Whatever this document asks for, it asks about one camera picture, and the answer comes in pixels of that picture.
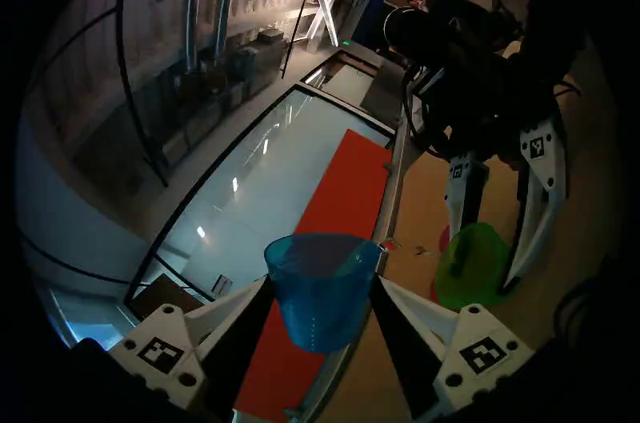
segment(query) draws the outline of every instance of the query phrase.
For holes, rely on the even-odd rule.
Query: orange mat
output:
[[[348,233],[371,238],[391,152],[347,130],[295,233]],[[235,402],[238,411],[285,423],[284,408],[297,408],[325,357],[294,346],[275,301]]]

